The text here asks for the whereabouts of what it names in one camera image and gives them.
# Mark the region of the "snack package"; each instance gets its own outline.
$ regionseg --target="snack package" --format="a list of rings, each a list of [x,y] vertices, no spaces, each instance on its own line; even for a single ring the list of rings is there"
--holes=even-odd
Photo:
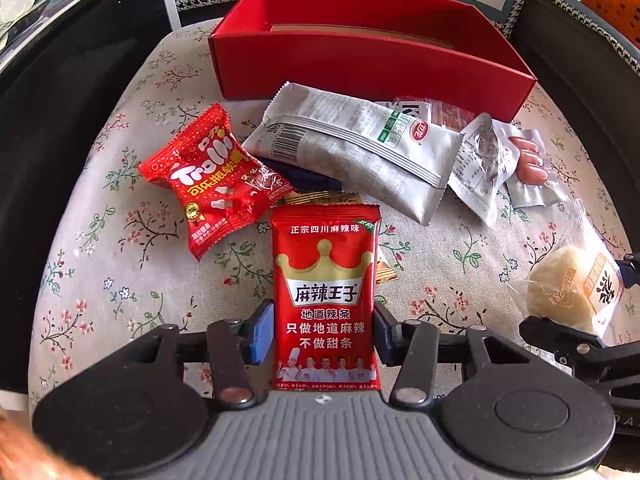
[[[257,222],[293,191],[238,144],[220,104],[140,164],[140,173],[174,190],[188,220],[189,250],[198,260],[220,238]]]
[[[558,172],[551,165],[545,143],[537,130],[519,130],[516,126],[494,121],[501,131],[520,150],[516,173],[507,180],[507,190],[514,208],[543,205],[549,207],[569,198],[558,181]]]
[[[441,126],[364,99],[290,82],[262,117],[267,128],[278,123],[347,140],[438,189],[446,187],[460,146],[459,135]],[[295,154],[295,141],[283,139],[277,148]]]
[[[378,259],[376,261],[376,283],[386,283],[398,277],[393,267],[389,265],[382,248],[378,247]]]
[[[242,146],[256,156],[333,177],[344,189],[372,196],[420,225],[429,223],[445,190],[348,140],[290,124],[269,128],[260,124]],[[452,146],[452,153],[458,146]]]
[[[462,145],[449,177],[449,187],[489,227],[498,218],[498,188],[514,171],[520,152],[489,114],[480,114],[461,132]]]
[[[398,97],[390,108],[454,132],[461,132],[475,118],[468,110],[428,98]]]
[[[342,191],[342,183],[329,176],[304,170],[303,168],[297,168],[291,164],[271,160],[263,156],[257,156],[256,158],[283,176],[285,180],[300,192]]]
[[[508,283],[523,316],[602,337],[624,290],[620,268],[587,218],[581,200],[570,203],[570,222],[558,243],[526,280]]]
[[[377,205],[273,210],[274,388],[380,389],[372,326],[379,222]]]

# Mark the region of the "bread package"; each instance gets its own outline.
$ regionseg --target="bread package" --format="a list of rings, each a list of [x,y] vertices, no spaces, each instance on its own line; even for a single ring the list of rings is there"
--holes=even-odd
[[[595,233],[582,202],[570,206],[568,231],[526,280],[512,280],[511,297],[524,316],[602,337],[624,289],[615,259]]]

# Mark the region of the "gold crown graphic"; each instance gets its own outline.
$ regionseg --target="gold crown graphic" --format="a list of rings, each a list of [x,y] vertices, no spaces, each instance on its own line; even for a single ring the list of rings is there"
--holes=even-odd
[[[331,242],[323,239],[318,242],[320,258],[312,266],[306,269],[293,269],[289,265],[289,257],[286,254],[278,254],[276,265],[282,269],[284,277],[288,280],[302,280],[304,282],[335,282],[337,280],[352,280],[364,276],[367,266],[373,261],[373,253],[362,253],[360,265],[348,269],[336,264],[330,257]]]

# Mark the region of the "crown logo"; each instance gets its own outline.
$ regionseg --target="crown logo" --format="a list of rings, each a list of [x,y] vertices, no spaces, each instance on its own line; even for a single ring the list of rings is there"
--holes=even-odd
[[[318,242],[320,257],[306,269],[294,269],[289,265],[286,254],[278,254],[276,265],[280,267],[286,279],[291,300],[295,306],[337,303],[355,304],[358,301],[362,278],[369,264],[373,262],[373,253],[362,253],[360,264],[353,268],[342,267],[330,257],[332,244],[327,239]]]

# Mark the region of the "trolli gummy candy bag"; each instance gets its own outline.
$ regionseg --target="trolli gummy candy bag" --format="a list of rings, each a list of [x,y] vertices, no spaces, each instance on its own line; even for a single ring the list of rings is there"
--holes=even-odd
[[[220,104],[140,164],[140,173],[174,190],[189,223],[189,250],[198,260],[220,238],[257,222],[293,191],[238,144]]]

